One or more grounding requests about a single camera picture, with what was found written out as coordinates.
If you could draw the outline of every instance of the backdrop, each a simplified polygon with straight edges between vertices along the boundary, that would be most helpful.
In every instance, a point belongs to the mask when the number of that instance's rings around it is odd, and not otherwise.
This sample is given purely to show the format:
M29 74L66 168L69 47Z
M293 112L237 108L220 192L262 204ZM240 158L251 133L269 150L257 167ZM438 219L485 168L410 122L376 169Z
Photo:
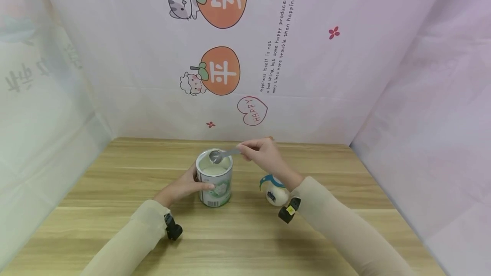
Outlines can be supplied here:
M435 0L51 0L113 134L349 144Z
M436 2L353 142L449 275L491 270L489 2Z
M0 270L110 141L48 0L0 0Z

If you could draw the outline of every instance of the spoon handle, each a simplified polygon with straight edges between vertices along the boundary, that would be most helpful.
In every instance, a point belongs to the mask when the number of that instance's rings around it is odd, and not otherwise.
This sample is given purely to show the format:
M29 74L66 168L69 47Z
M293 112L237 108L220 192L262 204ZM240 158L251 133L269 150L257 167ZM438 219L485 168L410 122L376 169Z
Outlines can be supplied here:
M235 149L231 149L231 150L224 151L224 152L222 153L222 157L224 157L224 158L225 158L225 157L228 157L228 156L230 156L230 155L238 155L238 154L240 154L240 151L239 151L238 149L236 149L236 148L235 148Z

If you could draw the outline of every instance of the milk powder can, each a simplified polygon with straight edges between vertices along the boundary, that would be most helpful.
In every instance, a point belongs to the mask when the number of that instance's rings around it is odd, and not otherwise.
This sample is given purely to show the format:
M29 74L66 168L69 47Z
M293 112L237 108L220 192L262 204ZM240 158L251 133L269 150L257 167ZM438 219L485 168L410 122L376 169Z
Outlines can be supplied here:
M232 191L230 185L232 182L232 157L226 157L219 164L213 164L210 160L210 153L213 150L208 149L201 153L196 159L196 170L198 180L206 183L213 183L214 189L210 191L200 191L199 198L203 204L208 207L220 207L230 199Z

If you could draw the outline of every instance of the spoon scoop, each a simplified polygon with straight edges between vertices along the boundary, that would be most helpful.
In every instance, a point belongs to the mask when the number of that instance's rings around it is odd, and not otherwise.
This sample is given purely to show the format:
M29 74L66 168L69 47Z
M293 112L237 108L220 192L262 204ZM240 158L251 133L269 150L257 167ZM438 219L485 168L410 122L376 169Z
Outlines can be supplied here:
M238 149L231 149L227 151L219 151L219 150L213 150L210 153L210 160L214 164L219 164L222 162L222 160L230 155L238 155L240 154L240 151Z

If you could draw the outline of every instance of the red flower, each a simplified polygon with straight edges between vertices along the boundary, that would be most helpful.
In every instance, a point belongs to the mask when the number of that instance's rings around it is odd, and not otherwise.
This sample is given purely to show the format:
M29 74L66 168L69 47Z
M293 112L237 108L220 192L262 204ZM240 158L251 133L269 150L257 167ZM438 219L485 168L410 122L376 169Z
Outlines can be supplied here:
M338 32L338 29L339 29L339 27L336 26L336 28L334 28L334 30L332 30L332 29L329 30L329 33L331 34L331 36L329 37L329 40L332 40L335 36L336 37L339 36L340 33Z

